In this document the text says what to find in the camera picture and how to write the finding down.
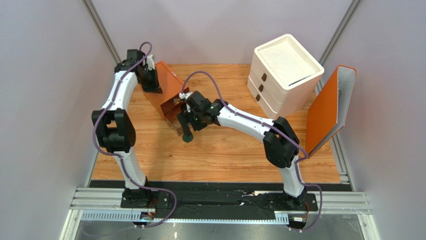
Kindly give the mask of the clear bottom drawer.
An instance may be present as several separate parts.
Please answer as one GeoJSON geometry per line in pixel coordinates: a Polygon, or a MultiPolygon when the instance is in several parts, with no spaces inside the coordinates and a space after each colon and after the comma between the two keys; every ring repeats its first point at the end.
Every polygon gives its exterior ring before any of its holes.
{"type": "Polygon", "coordinates": [[[181,107],[180,106],[175,106],[173,108],[171,108],[170,110],[168,110],[165,114],[165,120],[167,121],[167,123],[170,125],[170,127],[174,130],[174,132],[178,135],[178,136],[182,136],[184,134],[184,131],[182,129],[182,125],[180,124],[177,115],[181,113],[181,107]]]}

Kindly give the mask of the dark green round compact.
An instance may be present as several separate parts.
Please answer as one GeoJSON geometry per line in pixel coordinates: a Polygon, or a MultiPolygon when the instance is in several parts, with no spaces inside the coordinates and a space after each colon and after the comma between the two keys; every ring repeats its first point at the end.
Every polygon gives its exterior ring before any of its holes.
{"type": "Polygon", "coordinates": [[[182,140],[185,142],[185,143],[190,143],[192,140],[194,139],[194,135],[191,133],[191,134],[186,134],[186,133],[184,133],[183,135],[182,135],[182,140]]]}

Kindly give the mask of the orange drawer box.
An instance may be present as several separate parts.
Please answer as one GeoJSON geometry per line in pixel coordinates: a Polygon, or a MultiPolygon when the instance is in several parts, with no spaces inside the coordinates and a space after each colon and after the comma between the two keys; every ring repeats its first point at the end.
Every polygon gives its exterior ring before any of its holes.
{"type": "Polygon", "coordinates": [[[184,81],[164,61],[156,63],[155,67],[162,93],[143,94],[164,120],[173,122],[181,112],[182,100],[179,94],[184,81]]]}

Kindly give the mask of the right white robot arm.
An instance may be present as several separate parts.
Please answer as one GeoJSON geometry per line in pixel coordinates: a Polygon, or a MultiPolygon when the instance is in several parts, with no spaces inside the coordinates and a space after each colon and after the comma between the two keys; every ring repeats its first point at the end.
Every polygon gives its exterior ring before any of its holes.
{"type": "Polygon", "coordinates": [[[252,115],[221,99],[211,102],[198,91],[181,92],[178,97],[182,106],[177,119],[185,142],[193,140],[193,131],[200,131],[209,125],[245,133],[263,143],[266,159],[279,169],[284,193],[295,199],[305,195],[306,188],[296,168],[300,141],[285,118],[273,120],[252,115]]]}

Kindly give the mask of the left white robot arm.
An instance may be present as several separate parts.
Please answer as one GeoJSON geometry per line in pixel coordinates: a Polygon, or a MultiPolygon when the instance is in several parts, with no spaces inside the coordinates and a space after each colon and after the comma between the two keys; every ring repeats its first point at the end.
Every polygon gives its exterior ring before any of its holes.
{"type": "Polygon", "coordinates": [[[125,179],[122,200],[145,206],[153,200],[152,190],[146,186],[147,177],[135,154],[136,130],[127,110],[137,85],[148,92],[162,92],[154,56],[140,49],[129,49],[127,58],[114,71],[114,83],[105,104],[91,114],[92,139],[100,153],[112,156],[119,165],[125,179]]]}

